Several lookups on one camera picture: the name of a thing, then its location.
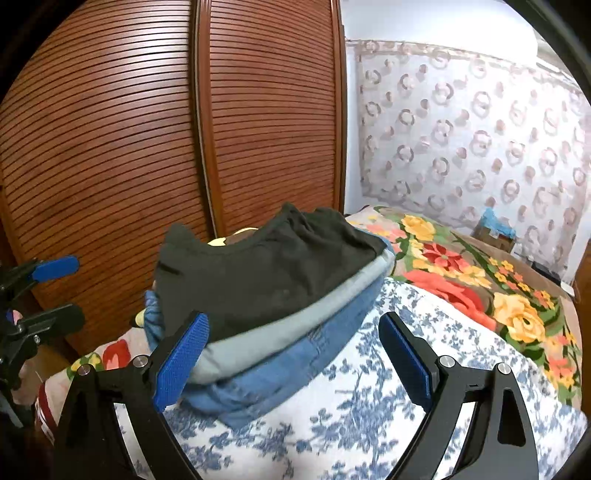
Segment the black pants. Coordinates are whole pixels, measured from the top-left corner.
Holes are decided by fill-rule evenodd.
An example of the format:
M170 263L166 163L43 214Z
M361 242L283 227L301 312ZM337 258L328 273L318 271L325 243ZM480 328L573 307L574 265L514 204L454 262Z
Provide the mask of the black pants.
M209 339L223 340L283 319L352 278L387 248L338 211L284 204L248 238L223 247L182 224L168 229L155 268L164 332L204 313Z

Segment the colourful floral blanket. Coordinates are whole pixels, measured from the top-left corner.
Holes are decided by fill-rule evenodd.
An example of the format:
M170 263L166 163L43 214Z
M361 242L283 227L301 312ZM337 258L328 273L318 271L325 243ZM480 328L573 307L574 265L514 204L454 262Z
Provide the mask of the colourful floral blanket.
M580 348L556 286L509 254L423 216L374 206L344 217L394 253L385 280L393 277L444 300L533 361L562 403L579 399ZM173 224L186 226L205 243L201 214L182 217L164 206L135 219L113 213L106 218L78 215L64 224L44 222L24 235L28 259L73 255L79 260L76 273L43 286L42 294L46 308L73 303L82 309L85 323L75 332L81 364L99 371L120 369L169 336L154 274ZM132 327L143 308L144 327Z

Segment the blue floral white quilt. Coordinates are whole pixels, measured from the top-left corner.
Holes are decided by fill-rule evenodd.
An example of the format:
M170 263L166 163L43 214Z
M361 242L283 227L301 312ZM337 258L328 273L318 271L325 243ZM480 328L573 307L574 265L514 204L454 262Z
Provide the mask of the blue floral white quilt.
M408 397L381 345L378 325L389 311L440 355L464 367L506 363L522 392L537 448L539 475L563 466L588 426L563 404L546 376L499 335L444 300L394 280L335 360L310 384L238 430L185 405L164 417L181 449L205 479L383 479L424 417Z

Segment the blue folded jeans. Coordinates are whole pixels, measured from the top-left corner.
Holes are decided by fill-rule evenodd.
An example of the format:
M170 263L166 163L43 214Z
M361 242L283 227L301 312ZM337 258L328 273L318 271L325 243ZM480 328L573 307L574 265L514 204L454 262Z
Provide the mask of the blue folded jeans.
M307 386L341 353L372 310L384 284L379 277L338 313L293 345L238 375L209 385L188 382L181 402L232 430L263 417Z

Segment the grey folded garment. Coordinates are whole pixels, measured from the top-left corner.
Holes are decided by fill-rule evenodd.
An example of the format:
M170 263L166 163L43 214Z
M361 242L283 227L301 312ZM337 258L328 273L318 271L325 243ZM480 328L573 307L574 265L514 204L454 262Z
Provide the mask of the grey folded garment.
M208 385L227 379L280 352L349 306L393 267L394 253L387 248L310 306L262 327L208 344L191 370L189 382Z

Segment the cardboard box with blue cloth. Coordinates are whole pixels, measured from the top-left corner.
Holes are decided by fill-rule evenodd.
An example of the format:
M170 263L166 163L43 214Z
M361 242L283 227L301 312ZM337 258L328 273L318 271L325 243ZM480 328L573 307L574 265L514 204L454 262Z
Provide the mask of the cardboard box with blue cloth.
M506 253L512 252L517 241L516 231L502 222L490 207L483 212L472 236Z

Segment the brown louvered wardrobe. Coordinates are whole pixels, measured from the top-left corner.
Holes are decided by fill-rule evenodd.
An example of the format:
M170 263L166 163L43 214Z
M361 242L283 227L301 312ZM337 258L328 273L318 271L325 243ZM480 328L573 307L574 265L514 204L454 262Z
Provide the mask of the brown louvered wardrobe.
M34 291L82 308L77 353L127 329L173 223L207 241L342 208L338 2L7 1L2 56L54 12L1 101L1 224L18 261L79 259Z

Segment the patterned sheer curtain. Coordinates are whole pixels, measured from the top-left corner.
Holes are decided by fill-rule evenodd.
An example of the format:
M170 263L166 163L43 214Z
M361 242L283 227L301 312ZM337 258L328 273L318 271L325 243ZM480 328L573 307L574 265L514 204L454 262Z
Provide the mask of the patterned sheer curtain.
M438 45L349 42L360 194L470 232L486 211L564 279L590 237L590 105L562 72Z

